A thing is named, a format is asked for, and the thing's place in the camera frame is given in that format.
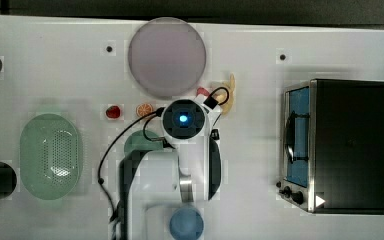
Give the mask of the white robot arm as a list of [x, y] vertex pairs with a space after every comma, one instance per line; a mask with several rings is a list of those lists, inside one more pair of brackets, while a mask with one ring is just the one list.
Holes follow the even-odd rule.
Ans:
[[131, 151], [119, 165], [119, 240], [202, 240], [196, 206], [211, 200], [222, 177], [221, 116], [210, 97], [172, 102], [161, 113], [161, 150]]

